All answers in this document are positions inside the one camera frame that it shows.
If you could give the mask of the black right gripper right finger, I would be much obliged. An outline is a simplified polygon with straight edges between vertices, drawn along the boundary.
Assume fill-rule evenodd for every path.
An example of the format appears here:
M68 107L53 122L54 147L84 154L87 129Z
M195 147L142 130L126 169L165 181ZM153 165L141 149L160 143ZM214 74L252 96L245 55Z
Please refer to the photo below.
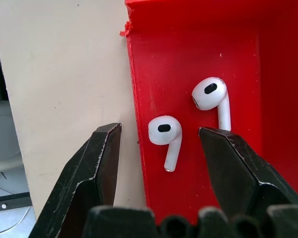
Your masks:
M211 127L199 129L217 201L228 216L263 216L271 205L298 205L298 193L240 136Z

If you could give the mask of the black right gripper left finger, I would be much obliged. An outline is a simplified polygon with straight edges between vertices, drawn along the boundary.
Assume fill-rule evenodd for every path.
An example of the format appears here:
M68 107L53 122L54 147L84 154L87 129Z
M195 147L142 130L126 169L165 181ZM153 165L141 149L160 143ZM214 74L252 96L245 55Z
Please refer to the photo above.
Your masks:
M64 166L31 238L80 238L91 208L113 205L122 125L100 126Z

